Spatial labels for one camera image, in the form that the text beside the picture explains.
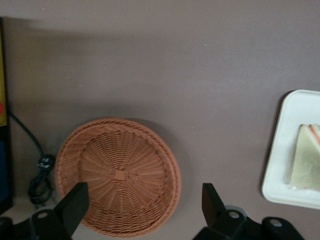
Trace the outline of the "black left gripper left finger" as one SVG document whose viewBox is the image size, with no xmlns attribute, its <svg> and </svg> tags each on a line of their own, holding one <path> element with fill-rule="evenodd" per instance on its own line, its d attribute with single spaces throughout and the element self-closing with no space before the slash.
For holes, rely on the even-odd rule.
<svg viewBox="0 0 320 240">
<path fill-rule="evenodd" d="M 39 210 L 17 224 L 13 224 L 9 217 L 1 217 L 0 238 L 2 240 L 71 240 L 89 206 L 88 184 L 79 182 L 53 209 Z"/>
</svg>

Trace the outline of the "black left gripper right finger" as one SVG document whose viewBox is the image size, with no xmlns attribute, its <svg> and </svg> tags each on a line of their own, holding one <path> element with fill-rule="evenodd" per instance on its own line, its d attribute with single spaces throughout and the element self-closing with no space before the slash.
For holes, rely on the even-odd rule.
<svg viewBox="0 0 320 240">
<path fill-rule="evenodd" d="M 207 226 L 195 240 L 303 240 L 304 237 L 287 220 L 266 217 L 253 221 L 243 209 L 227 208 L 211 183 L 202 184 L 202 213 Z"/>
</svg>

